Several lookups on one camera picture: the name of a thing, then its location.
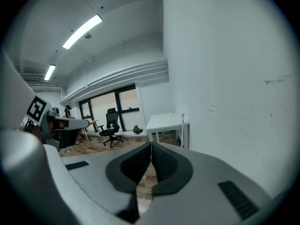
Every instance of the wooden floor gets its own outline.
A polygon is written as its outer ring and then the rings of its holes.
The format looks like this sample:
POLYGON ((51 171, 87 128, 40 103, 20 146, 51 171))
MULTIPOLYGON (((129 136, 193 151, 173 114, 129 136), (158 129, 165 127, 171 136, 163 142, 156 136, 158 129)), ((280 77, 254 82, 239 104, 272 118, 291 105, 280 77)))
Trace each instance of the wooden floor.
MULTIPOLYGON (((175 132, 170 133, 171 144, 180 146, 180 142, 176 141, 175 132)), ((148 137, 123 137, 124 143, 121 141, 114 141, 113 148, 109 147, 109 143, 106 146, 103 142, 108 140, 108 137, 90 137, 88 141, 85 138, 80 140, 80 144, 62 149, 59 153, 61 157, 69 157, 81 154, 105 152, 107 150, 122 149, 125 146, 130 146, 136 143, 143 143, 148 141, 148 137)), ((159 134, 159 141, 170 144, 169 133, 159 134)), ((142 177, 140 183, 136 187, 137 202, 140 215, 144 214, 145 211, 151 204, 152 201, 152 188, 157 184, 156 172, 152 164, 149 165, 146 173, 142 177)))

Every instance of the white table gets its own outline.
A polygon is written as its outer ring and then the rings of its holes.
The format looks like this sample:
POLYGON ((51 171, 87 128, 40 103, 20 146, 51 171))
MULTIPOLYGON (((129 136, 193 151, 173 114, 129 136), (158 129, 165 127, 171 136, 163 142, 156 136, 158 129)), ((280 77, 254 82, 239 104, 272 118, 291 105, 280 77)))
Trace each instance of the white table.
MULTIPOLYGON (((183 146, 188 148, 188 125, 189 121, 187 116, 184 116, 184 134, 183 134, 183 146)), ((163 114, 152 115, 146 131, 148 133, 149 141, 153 141, 152 133, 156 133, 157 141, 159 142, 158 133, 166 130, 176 130, 176 140, 178 140, 178 130, 182 126, 182 115, 177 112, 169 112, 163 114)))

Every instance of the black chair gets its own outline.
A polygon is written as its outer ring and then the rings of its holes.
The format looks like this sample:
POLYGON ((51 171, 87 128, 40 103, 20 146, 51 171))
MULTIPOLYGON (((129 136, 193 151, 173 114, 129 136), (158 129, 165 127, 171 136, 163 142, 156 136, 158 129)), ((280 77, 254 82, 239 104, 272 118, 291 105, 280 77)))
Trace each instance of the black chair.
POLYGON ((100 132, 99 135, 105 136, 105 137, 109 136, 109 139, 103 143, 104 146, 106 146, 106 143, 109 142, 109 141, 111 142, 111 144, 110 144, 111 148, 112 148, 112 143, 113 143, 114 140, 122 141, 122 143, 124 142, 122 139, 117 138, 117 137, 120 137, 120 136, 117 136, 115 134, 119 131, 119 128, 120 128, 119 125, 118 125, 118 116, 119 116, 119 114, 118 114, 118 112, 116 112, 115 108, 108 109, 107 114, 106 114, 106 120, 107 120, 106 127, 107 127, 107 129, 103 130, 104 125, 99 126, 99 128, 102 129, 102 132, 100 132), (114 129, 110 129, 111 124, 113 124, 115 126, 114 129))

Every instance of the fluorescent ceiling light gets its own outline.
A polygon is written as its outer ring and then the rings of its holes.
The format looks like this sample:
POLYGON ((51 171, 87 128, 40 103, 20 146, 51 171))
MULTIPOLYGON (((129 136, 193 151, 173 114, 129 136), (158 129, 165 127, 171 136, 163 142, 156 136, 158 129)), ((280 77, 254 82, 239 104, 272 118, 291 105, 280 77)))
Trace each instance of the fluorescent ceiling light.
POLYGON ((83 34, 87 33, 90 29, 95 27, 97 24, 101 23, 102 19, 97 14, 89 19, 84 25, 82 25, 73 35, 67 40, 67 42, 62 46, 69 49, 83 34))
POLYGON ((48 72, 46 74, 45 80, 47 80, 47 81, 49 80, 49 78, 50 78, 51 74, 53 73, 54 69, 55 69, 55 65, 51 64, 49 69, 48 69, 48 72))

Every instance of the ceiling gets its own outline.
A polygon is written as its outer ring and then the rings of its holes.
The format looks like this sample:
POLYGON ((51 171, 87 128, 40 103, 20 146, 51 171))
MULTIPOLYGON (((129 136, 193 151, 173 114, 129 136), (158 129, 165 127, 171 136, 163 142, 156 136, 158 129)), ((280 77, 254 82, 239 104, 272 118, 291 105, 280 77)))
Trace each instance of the ceiling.
POLYGON ((32 0, 28 4, 8 36, 20 41, 10 56, 23 77, 43 80, 49 65, 55 64, 50 81, 63 87, 106 51, 162 36, 162 0, 32 0), (95 14, 103 21, 89 31, 92 37, 83 36, 69 50, 63 48, 95 14))

